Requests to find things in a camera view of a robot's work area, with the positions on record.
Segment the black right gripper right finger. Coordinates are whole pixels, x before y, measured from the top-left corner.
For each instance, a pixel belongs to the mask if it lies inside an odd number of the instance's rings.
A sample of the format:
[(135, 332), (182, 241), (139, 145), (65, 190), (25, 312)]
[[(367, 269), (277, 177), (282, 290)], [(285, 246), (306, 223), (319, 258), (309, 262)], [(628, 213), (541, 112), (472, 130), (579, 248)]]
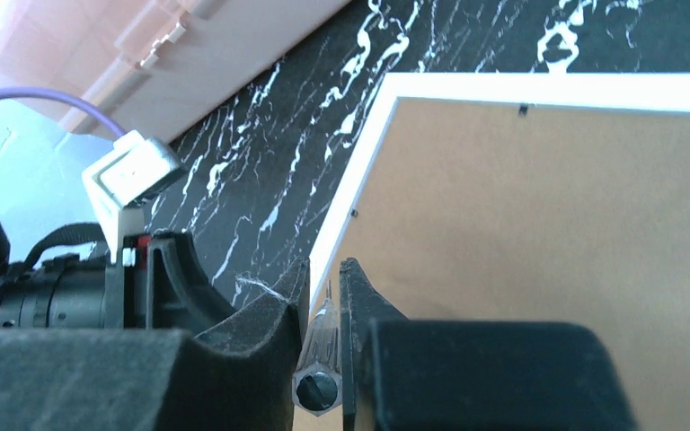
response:
[(347, 430), (635, 430), (615, 364), (558, 321), (412, 320), (340, 265)]

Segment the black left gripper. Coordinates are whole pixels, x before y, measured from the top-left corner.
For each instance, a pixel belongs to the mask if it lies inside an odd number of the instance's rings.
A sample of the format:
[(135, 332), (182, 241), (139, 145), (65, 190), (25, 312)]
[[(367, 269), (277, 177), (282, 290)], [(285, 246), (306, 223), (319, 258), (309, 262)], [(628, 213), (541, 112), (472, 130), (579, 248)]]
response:
[(208, 280), (189, 233), (130, 236), (117, 263), (109, 255), (42, 258), (103, 239), (98, 224), (68, 224), (9, 265), (0, 276), (0, 329), (208, 330), (235, 313)]

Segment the clear grey screwdriver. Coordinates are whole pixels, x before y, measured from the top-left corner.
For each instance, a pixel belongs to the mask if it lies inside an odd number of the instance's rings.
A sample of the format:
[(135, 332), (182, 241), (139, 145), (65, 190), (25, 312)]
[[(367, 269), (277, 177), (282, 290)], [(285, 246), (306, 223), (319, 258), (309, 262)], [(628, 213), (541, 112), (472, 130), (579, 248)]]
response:
[(296, 370), (292, 375), (293, 402), (320, 417), (342, 403), (341, 312), (327, 282), (322, 305), (310, 320)]

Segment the white picture frame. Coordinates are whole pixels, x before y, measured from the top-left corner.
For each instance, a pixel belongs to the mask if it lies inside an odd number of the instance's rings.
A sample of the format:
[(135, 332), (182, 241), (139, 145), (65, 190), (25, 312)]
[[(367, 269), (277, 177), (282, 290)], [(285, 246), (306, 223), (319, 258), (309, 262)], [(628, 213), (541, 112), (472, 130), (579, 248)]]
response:
[(414, 318), (575, 321), (690, 430), (690, 73), (391, 73), (310, 253)]

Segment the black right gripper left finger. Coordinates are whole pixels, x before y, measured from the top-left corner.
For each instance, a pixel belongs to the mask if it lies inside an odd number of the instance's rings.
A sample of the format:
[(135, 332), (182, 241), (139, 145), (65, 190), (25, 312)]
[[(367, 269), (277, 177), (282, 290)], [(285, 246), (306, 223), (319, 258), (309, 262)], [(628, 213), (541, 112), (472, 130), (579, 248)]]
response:
[(0, 330), (0, 430), (289, 430), (310, 261), (218, 325)]

